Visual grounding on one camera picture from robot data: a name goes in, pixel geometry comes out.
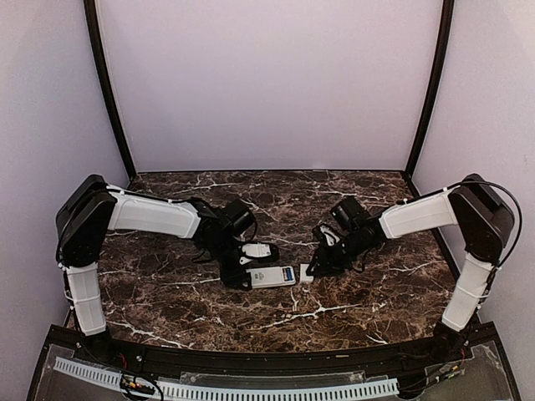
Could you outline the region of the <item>white battery cover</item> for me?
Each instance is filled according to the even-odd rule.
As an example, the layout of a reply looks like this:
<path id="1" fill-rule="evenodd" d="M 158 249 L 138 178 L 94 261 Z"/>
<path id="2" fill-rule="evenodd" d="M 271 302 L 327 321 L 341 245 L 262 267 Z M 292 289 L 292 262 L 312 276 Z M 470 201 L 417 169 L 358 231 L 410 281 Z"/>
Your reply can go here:
<path id="1" fill-rule="evenodd" d="M 299 282 L 300 283 L 310 283 L 313 282 L 314 277 L 309 275 L 307 273 L 308 270 L 308 264 L 301 264 L 300 265 L 300 273 L 299 273 Z"/>

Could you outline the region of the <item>white remote control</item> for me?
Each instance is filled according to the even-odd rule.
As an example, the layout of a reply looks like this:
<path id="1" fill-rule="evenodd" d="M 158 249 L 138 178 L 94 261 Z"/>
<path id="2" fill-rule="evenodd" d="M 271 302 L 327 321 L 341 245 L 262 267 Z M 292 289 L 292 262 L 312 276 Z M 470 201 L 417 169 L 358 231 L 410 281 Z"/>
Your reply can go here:
<path id="1" fill-rule="evenodd" d="M 252 278 L 252 289 L 286 287 L 294 285 L 296 283 L 294 270 L 294 281 L 285 282 L 283 276 L 284 267 L 287 266 L 270 266 L 248 269 L 247 272 L 251 274 Z"/>

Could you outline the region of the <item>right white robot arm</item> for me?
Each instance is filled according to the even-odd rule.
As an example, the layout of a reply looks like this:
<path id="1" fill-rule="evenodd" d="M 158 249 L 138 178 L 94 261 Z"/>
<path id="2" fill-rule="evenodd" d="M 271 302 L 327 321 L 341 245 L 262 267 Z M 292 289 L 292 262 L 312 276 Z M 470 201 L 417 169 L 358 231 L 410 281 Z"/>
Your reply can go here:
<path id="1" fill-rule="evenodd" d="M 309 277 L 330 277 L 352 268 L 373 248 L 402 236 L 443 226 L 458 226 L 465 242 L 465 260 L 452 298 L 439 322 L 441 331 L 426 345 L 436 363 L 459 348 L 459 338 L 490 294 L 496 274 L 512 254 L 523 227 L 517 199 L 501 185 L 478 174 L 442 189 L 403 200 L 373 215 L 353 196 L 344 197 L 330 214 L 341 232 L 322 224 L 313 229 L 318 247 L 309 263 Z"/>

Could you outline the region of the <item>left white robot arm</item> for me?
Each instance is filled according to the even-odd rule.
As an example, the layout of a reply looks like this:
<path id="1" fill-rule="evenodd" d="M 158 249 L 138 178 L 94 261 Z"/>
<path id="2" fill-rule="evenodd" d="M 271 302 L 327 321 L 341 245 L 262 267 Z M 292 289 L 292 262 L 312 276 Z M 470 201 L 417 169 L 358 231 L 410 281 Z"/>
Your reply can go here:
<path id="1" fill-rule="evenodd" d="M 107 325 L 98 264 L 108 232 L 143 231 L 193 241 L 209 261 L 217 262 L 225 286 L 249 290 L 252 279 L 240 262 L 244 244 L 238 237 L 255 222 L 241 200 L 214 207 L 199 198 L 161 199 L 108 185 L 100 175 L 88 176 L 56 215 L 55 253 L 79 330 L 88 336 L 86 352 L 100 364 L 118 357 L 117 344 L 102 333 Z"/>

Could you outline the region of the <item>black front rail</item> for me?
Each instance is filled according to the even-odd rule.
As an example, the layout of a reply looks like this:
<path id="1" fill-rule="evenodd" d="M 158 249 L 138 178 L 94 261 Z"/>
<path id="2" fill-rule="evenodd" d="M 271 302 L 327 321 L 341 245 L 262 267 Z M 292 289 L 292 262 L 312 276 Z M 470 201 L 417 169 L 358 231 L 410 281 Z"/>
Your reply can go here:
<path id="1" fill-rule="evenodd" d="M 461 345 L 446 351 L 446 344 L 434 338 L 405 343 L 351 348 L 338 351 L 304 353 L 226 353 L 165 348 L 131 343 L 111 337 L 82 339 L 72 329 L 52 325 L 46 343 L 65 347 L 76 358 L 87 362 L 104 360 L 115 368 L 126 367 L 134 373 L 152 377 L 178 377 L 183 373 L 261 375 L 300 375 L 342 373 L 363 370 L 421 376 L 424 369 L 437 363 L 461 359 Z"/>

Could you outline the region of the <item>right black frame post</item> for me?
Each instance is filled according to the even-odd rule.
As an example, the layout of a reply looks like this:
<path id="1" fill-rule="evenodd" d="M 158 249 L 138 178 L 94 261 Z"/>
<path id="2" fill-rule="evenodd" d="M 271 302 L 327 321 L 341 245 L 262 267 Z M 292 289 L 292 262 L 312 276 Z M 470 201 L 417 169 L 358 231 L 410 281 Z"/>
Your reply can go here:
<path id="1" fill-rule="evenodd" d="M 425 143 L 425 137 L 430 126 L 431 116 L 435 107 L 436 98 L 441 82 L 442 71 L 446 60 L 446 52 L 449 43 L 451 25 L 453 20 L 455 1 L 443 0 L 441 17 L 439 21 L 436 47 L 431 65 L 431 72 L 425 98 L 422 105 L 419 122 L 415 132 L 415 138 L 410 149 L 409 158 L 405 165 L 405 173 L 413 178 L 418 165 L 421 152 Z"/>

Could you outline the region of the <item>black frame post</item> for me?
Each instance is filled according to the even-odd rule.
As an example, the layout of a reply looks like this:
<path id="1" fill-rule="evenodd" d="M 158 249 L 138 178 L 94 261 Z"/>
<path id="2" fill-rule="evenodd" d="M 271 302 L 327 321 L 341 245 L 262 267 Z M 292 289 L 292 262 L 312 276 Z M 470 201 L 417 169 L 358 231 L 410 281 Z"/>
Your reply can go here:
<path id="1" fill-rule="evenodd" d="M 137 171 L 127 143 L 125 131 L 120 119 L 119 109 L 115 100 L 115 93 L 112 88 L 110 73 L 104 54 L 104 43 L 99 25 L 97 2 L 95 0 L 83 0 L 83 4 L 90 46 L 94 58 L 94 66 L 99 80 L 104 106 L 110 121 L 115 143 L 120 153 L 122 164 L 129 181 L 132 181 L 137 176 Z"/>
<path id="2" fill-rule="evenodd" d="M 455 1 L 443 0 L 441 17 L 439 21 L 436 47 L 431 65 L 431 72 L 425 98 L 422 105 L 419 122 L 415 132 L 415 138 L 410 149 L 409 158 L 405 165 L 405 173 L 413 178 L 418 165 L 421 152 L 425 143 L 425 137 L 430 126 L 431 116 L 435 107 L 436 98 L 441 82 L 442 71 L 446 60 L 446 52 L 449 43 L 451 25 L 453 20 Z"/>

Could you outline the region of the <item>left black frame post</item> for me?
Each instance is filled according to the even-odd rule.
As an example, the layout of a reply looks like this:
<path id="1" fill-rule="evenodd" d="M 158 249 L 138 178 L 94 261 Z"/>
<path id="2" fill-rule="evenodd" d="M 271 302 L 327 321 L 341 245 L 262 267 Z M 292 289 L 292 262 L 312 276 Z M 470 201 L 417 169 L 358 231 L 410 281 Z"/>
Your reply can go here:
<path id="1" fill-rule="evenodd" d="M 83 4 L 90 46 L 94 58 L 94 66 L 99 80 L 104 106 L 110 121 L 115 143 L 120 153 L 122 164 L 129 181 L 132 181 L 137 176 L 137 171 L 127 143 L 125 131 L 120 119 L 119 109 L 115 100 L 115 93 L 112 88 L 110 73 L 104 54 L 104 43 L 99 25 L 97 2 L 95 0 L 83 0 Z"/>

